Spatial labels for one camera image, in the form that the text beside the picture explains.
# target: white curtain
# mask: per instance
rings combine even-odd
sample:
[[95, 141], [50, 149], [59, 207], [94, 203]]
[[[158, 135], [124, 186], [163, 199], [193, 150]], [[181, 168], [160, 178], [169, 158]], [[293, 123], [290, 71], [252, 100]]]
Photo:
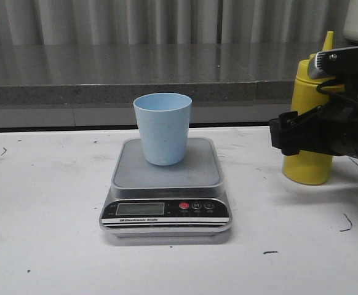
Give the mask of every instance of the white curtain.
[[349, 0], [0, 0], [0, 45], [317, 42]]

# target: yellow squeeze bottle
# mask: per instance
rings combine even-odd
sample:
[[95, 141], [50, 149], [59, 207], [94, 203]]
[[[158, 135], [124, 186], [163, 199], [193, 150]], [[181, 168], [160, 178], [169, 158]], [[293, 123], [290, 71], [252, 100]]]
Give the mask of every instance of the yellow squeeze bottle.
[[[333, 32], [329, 31], [325, 38], [322, 51], [331, 50]], [[328, 95], [317, 92], [316, 87], [332, 79], [311, 79], [308, 76], [309, 61], [301, 60], [298, 65], [298, 72], [295, 78], [295, 85], [292, 97], [292, 111], [298, 111], [298, 115], [325, 104], [329, 100]], [[343, 85], [326, 87], [331, 92], [341, 92]], [[283, 162], [283, 173], [286, 177], [302, 184], [322, 184], [329, 179], [332, 166], [332, 156], [316, 152], [300, 151], [298, 155], [285, 156]]]

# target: light blue cup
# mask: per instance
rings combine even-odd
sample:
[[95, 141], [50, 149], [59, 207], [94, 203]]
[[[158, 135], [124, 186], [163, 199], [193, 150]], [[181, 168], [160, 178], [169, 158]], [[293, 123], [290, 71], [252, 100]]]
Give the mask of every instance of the light blue cup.
[[191, 98], [152, 93], [134, 101], [143, 153], [155, 165], [173, 165], [186, 155]]

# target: scale display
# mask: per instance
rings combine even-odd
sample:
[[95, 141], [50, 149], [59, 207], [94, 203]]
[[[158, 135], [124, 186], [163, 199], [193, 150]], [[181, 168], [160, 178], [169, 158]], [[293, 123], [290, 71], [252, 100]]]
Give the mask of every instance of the scale display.
[[164, 203], [119, 203], [116, 215], [161, 215]]

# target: kitchen scale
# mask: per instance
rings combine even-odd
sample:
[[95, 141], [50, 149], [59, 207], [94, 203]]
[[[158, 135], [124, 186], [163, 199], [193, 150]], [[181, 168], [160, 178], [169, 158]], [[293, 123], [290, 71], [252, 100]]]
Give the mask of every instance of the kitchen scale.
[[227, 236], [231, 210], [213, 142], [188, 138], [187, 148], [180, 163], [157, 166], [139, 138], [124, 142], [101, 228], [117, 237]]

